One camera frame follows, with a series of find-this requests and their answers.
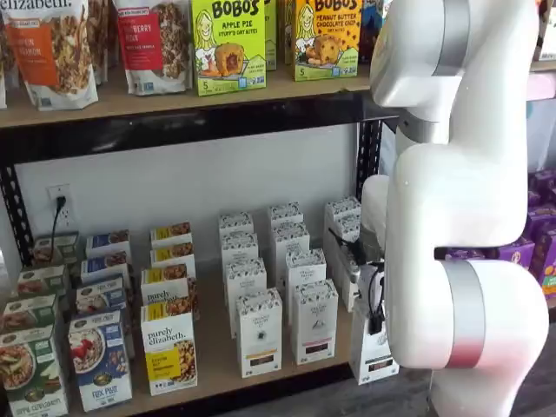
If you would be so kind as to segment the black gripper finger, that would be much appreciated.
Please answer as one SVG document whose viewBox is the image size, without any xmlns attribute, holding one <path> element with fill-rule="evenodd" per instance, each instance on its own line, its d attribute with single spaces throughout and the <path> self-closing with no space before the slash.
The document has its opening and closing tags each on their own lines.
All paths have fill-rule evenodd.
<svg viewBox="0 0 556 417">
<path fill-rule="evenodd" d="M 378 334 L 382 331 L 382 323 L 385 320 L 384 293 L 384 269 L 377 268 L 371 276 L 368 288 L 368 332 L 370 334 Z"/>
</svg>

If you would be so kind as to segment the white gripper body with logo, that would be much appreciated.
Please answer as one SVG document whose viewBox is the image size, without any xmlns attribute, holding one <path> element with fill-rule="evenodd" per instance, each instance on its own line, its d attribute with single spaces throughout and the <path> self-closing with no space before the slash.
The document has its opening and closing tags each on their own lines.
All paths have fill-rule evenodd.
<svg viewBox="0 0 556 417">
<path fill-rule="evenodd" d="M 342 248 L 345 279 L 342 298 L 347 311 L 354 311 L 355 301 L 362 299 L 368 304 L 368 288 L 371 276 L 377 268 L 384 269 L 384 259 L 378 243 L 347 242 Z"/>
</svg>

